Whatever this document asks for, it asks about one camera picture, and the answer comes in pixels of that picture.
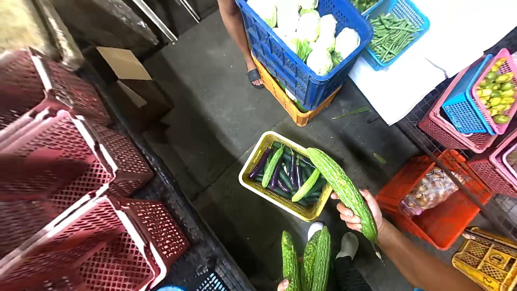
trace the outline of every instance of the white cloth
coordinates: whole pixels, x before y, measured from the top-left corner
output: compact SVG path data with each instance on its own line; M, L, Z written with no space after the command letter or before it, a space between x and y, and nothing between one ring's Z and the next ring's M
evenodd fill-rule
M375 72L361 57L350 78L389 125L440 82L483 55L517 26L516 0L413 0L429 31L393 65Z

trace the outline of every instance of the bitter melon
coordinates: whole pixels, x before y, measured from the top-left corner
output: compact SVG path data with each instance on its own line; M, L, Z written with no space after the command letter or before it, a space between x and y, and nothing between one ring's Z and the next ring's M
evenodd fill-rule
M339 199L361 218L362 233L372 244L377 239L377 225L370 208L350 178L336 161L319 149L308 148L307 153L312 163L320 170L322 176L338 194Z
M316 247L321 233L321 230L318 230L312 235L312 238L307 242L303 252L303 266L300 272L302 291L311 291L312 277L314 274L314 261L316 259Z
M300 189L298 189L293 198L291 198L291 201L296 202L302 199L307 194L307 192L309 192L312 186L314 186L319 176L320 171L318 171L318 169L314 170L314 172L312 172L311 176L307 179L307 181L305 181L305 183L300 187Z
M289 232L282 233L282 270L284 278L289 279L286 291L300 291L300 272L298 259L294 250L293 239Z
M264 171L264 177L262 177L262 187L267 187L267 184L269 184L269 181L271 181L271 177L273 177L273 172L275 171L278 160L280 160L280 157L282 156L283 152L284 146L281 146L279 149L277 149L277 151L271 158L271 161L269 161L269 164L267 165L267 168Z
M326 291L330 264L330 234L326 226L321 230L316 244L316 258L312 276L311 291Z

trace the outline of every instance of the black pants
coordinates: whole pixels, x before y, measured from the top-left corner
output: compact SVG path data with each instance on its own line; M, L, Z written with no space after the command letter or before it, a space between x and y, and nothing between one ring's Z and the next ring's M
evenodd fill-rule
M338 291L372 291L361 273L354 268L351 257L335 259L333 267Z

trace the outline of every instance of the blue plastic basket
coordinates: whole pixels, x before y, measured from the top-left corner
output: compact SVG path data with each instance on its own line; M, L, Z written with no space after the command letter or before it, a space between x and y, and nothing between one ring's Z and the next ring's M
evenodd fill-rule
M429 19L409 0L386 0L379 4L374 10L370 11L368 19L373 19L379 14L387 13L392 13L400 19L408 19L416 28L422 29L422 31L415 32L414 35L418 35L417 38L409 43L398 55L385 63L383 63L368 46L361 56L375 71L393 64L410 46L429 30L430 26Z
M459 80L442 104L445 114L447 114L452 125L460 133L489 133L495 135L490 124L485 120L483 113L481 113L470 95L472 86L492 57L489 54L482 62L472 66Z
M273 32L245 0L236 0L240 7L253 55L273 77L285 84L307 110L313 110L341 86L359 53L373 38L370 23L347 0L320 0L321 16L331 13L338 24L336 35L350 27L361 38L359 47L325 76L318 76Z

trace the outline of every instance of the white boot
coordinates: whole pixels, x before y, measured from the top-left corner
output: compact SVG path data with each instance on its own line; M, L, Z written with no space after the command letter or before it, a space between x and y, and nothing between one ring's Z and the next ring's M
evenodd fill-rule
M354 259L355 253L359 248L359 240L353 232L347 232L341 239L341 251L336 258L349 256Z
M309 231L307 232L307 241L309 241L312 238L316 231L322 230L324 226L325 224L323 224L323 222L314 222L313 224L311 224L311 226L309 227Z

